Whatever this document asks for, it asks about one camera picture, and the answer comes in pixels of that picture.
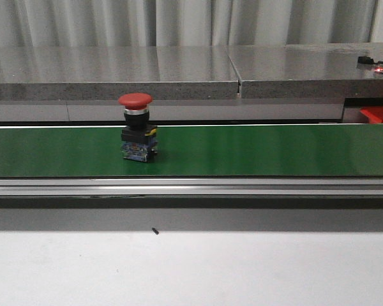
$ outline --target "metal frame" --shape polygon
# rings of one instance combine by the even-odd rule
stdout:
[[[0,196],[383,196],[383,178],[0,179]]]

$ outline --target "blue terminal block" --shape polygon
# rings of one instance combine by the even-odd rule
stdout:
[[[157,154],[157,129],[157,126],[150,124],[142,130],[132,130],[129,126],[124,127],[121,134],[123,158],[145,163],[152,160]]]

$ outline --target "conveyor belt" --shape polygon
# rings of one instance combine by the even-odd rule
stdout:
[[[383,194],[383,124],[160,127],[152,163],[120,130],[0,128],[0,194]]]

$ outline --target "green conveyor belt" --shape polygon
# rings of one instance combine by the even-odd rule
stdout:
[[[118,127],[0,129],[0,177],[383,176],[383,124],[159,127],[152,163]]]

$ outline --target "white floor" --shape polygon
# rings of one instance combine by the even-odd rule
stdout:
[[[232,231],[165,231],[162,224],[158,235],[83,231],[79,222],[89,222],[89,215],[99,223],[108,219],[103,214],[119,211],[64,212],[81,215],[71,219],[77,222],[73,230],[0,230],[0,306],[383,305],[383,231],[235,229],[249,215],[267,214],[261,210],[230,210],[236,215]],[[353,214],[372,218],[373,212]],[[35,211],[4,210],[0,218],[11,222],[19,214],[27,222],[28,213]],[[268,211],[267,217],[273,213],[279,214]]]

